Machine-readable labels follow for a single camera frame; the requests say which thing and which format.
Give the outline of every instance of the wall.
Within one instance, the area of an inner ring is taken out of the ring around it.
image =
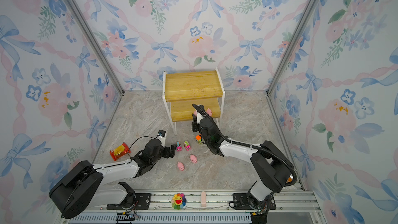
[[[297,170],[329,224],[398,223],[397,9],[320,0],[275,91]]]
[[[0,222],[53,223],[49,189],[92,161],[119,94],[63,0],[0,5]]]
[[[226,90],[265,90],[307,3],[76,1],[127,90],[162,90],[163,70],[193,72],[216,66]]]

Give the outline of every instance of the pink toy car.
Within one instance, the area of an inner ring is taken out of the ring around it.
[[[188,141],[184,141],[184,147],[187,151],[191,149],[191,146],[189,145]]]
[[[180,142],[177,142],[177,151],[178,151],[178,152],[181,152],[181,151],[182,151],[182,147],[181,147]]]

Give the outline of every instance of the black mounting plate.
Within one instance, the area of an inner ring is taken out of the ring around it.
[[[135,193],[135,196],[137,197],[138,203],[137,206],[135,207],[136,210],[148,210],[149,209],[149,204],[150,204],[150,197],[151,193]],[[125,210],[122,207],[119,207],[114,204],[108,204],[106,206],[107,210]]]
[[[236,210],[253,210],[250,206],[249,206],[249,201],[248,201],[248,197],[247,197],[247,193],[234,193],[232,194],[232,198],[234,201],[234,208]],[[275,210],[276,209],[276,205],[275,205],[275,200],[274,202],[269,202],[271,204],[271,208],[270,210]]]

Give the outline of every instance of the lower shelf board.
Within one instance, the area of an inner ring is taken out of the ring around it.
[[[209,99],[193,99],[186,101],[174,101],[171,102],[171,117],[173,122],[178,121],[192,121],[192,114],[194,108],[192,104],[203,105],[205,110],[210,108],[212,110],[212,117],[219,118],[221,114],[221,109],[218,104],[217,98]]]

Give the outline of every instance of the marble floor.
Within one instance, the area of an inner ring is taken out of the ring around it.
[[[109,151],[123,142],[128,146],[141,136],[156,137],[159,129],[166,130],[166,146],[188,140],[192,149],[176,152],[173,158],[162,158],[151,171],[141,177],[124,179],[134,189],[233,189],[248,190],[259,180],[254,167],[233,157],[221,157],[195,140],[191,122],[177,122],[177,136],[173,134],[162,100],[161,91],[126,92],[101,144],[95,163],[113,162]],[[270,140],[282,151],[264,92],[227,91],[221,131],[237,141],[262,143]],[[149,138],[141,138],[132,146],[136,154],[144,149]],[[194,154],[197,163],[189,156]],[[184,171],[177,168],[182,162]]]

